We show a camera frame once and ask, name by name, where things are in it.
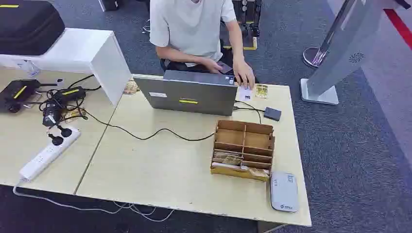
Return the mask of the person's left hand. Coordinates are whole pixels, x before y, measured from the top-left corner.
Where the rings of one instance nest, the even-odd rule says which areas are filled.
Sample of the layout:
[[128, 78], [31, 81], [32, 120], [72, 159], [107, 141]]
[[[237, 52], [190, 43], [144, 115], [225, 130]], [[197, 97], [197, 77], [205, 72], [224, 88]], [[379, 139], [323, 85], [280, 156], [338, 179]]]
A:
[[255, 76], [252, 68], [246, 63], [244, 57], [234, 56], [233, 72], [238, 85], [252, 90], [255, 85]]

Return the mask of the person's right hand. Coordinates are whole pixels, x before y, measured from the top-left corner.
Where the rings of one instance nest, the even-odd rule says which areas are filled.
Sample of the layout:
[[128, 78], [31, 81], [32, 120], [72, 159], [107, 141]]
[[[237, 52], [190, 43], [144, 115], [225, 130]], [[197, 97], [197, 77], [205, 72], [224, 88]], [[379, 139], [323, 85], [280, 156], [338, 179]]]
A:
[[207, 57], [200, 57], [199, 63], [205, 66], [211, 73], [220, 73], [223, 69], [214, 60]]

